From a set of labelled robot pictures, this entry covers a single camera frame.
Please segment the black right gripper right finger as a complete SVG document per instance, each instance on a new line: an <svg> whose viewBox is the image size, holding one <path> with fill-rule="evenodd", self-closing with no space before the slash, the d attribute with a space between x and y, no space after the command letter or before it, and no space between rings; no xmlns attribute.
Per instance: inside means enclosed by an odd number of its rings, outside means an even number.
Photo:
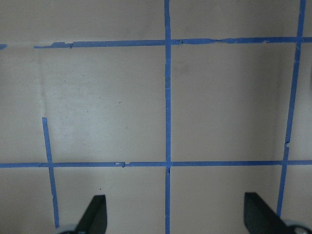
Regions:
<svg viewBox="0 0 312 234"><path fill-rule="evenodd" d="M288 227L254 192L244 194L244 225L250 234L287 234Z"/></svg>

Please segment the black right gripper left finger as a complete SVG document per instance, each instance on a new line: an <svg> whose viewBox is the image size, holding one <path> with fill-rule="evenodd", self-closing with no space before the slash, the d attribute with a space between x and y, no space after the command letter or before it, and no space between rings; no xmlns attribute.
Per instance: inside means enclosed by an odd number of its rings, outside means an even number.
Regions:
<svg viewBox="0 0 312 234"><path fill-rule="evenodd" d="M107 230L105 195L95 195L75 227L76 234L104 234Z"/></svg>

